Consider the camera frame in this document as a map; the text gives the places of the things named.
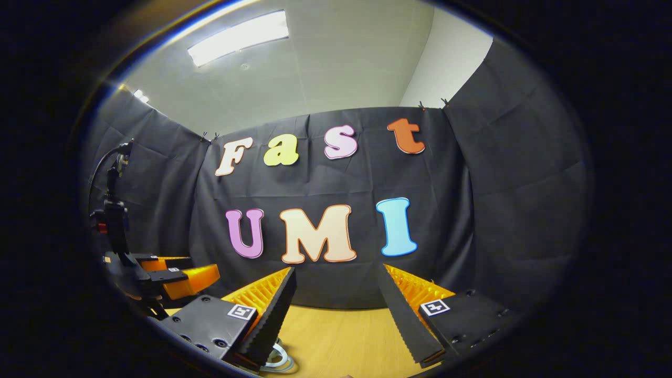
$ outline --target cable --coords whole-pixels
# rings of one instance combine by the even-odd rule
[[[103,164],[103,162],[110,157],[111,154],[115,152],[123,153],[124,155],[130,155],[131,149],[133,148],[133,142],[134,139],[131,138],[130,142],[128,143],[122,143],[118,145],[117,147],[109,150],[103,157],[98,161],[98,165],[95,167],[95,170],[93,171],[93,176],[91,177],[89,181],[89,196],[87,198],[87,203],[86,203],[86,211],[87,214],[89,211],[91,211],[91,192],[93,191],[93,182],[95,181],[95,177],[98,174],[98,170],[100,169],[100,166]]]
[[[274,352],[277,351],[277,353],[271,353],[271,356],[268,358],[268,362],[266,362],[266,365],[262,366],[259,368],[260,371],[268,371],[271,373],[284,373],[286,371],[291,370],[294,367],[294,359],[287,354],[287,352],[282,348],[282,341],[278,338],[278,342],[276,342],[273,345]],[[282,360],[277,363],[272,363],[270,362],[271,359],[277,355],[282,356]],[[276,367],[280,367],[282,365],[285,365],[289,361],[289,365],[287,367],[284,367],[282,369],[276,369]]]
[[[103,162],[110,157],[111,154],[119,151],[122,148],[122,146],[116,147],[108,151],[103,157],[98,161],[98,165],[95,167],[95,171],[93,171],[93,176],[91,177],[89,181],[89,197],[87,198],[86,202],[86,212],[89,214],[89,211],[91,211],[91,192],[93,191],[93,181],[95,181],[95,176],[98,174],[98,170],[100,169],[100,166],[103,164]]]

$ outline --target fluorescent light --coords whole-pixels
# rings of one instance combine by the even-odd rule
[[[172,37],[167,44],[171,44],[182,37],[186,36],[187,34],[191,34],[194,30],[197,30],[198,28],[201,28],[202,26],[205,26],[209,24],[210,22],[222,17],[225,14],[228,14],[236,9],[240,9],[246,5],[250,5],[252,3],[256,3],[259,0],[243,0],[243,1],[238,1],[237,3],[233,3],[231,5],[228,5],[226,7],[223,7],[222,9],[214,12],[213,14],[202,18],[198,20],[197,22],[194,22],[192,25],[188,26],[181,32],[177,33],[174,37]]]
[[[142,91],[139,90],[139,89],[137,89],[135,92],[133,92],[133,95],[134,95],[135,97],[139,98],[140,101],[142,101],[142,102],[144,102],[144,103],[147,103],[147,102],[149,101],[149,97],[147,97],[147,96],[143,96],[143,95],[142,95]]]
[[[285,11],[277,11],[223,30],[187,49],[197,67],[256,44],[289,37]]]

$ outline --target black backdrop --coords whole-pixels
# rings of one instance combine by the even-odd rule
[[[388,124],[418,124],[425,150],[399,150]],[[328,159],[324,134],[349,124],[359,148]],[[352,208],[349,239],[357,258],[296,265],[293,303],[357,309],[384,307],[375,264],[385,262],[439,285],[475,287],[514,309],[542,303],[562,278],[587,219],[590,193],[581,125],[541,72],[497,38],[481,66],[442,109],[363,108],[309,114],[240,130],[209,142],[117,91],[99,110],[83,155],[100,156],[135,138],[119,196],[129,207],[130,247],[138,253],[191,256],[217,263],[222,278],[207,290],[223,296],[286,267],[279,213],[303,209],[314,226],[334,204]],[[296,163],[267,166],[268,142],[298,138]],[[215,176],[223,145],[247,137],[233,173]],[[95,183],[100,205],[105,175]],[[417,251],[383,256],[384,199],[406,197]],[[228,210],[262,209],[263,254],[244,258],[228,235]],[[241,220],[251,244],[249,220]]]

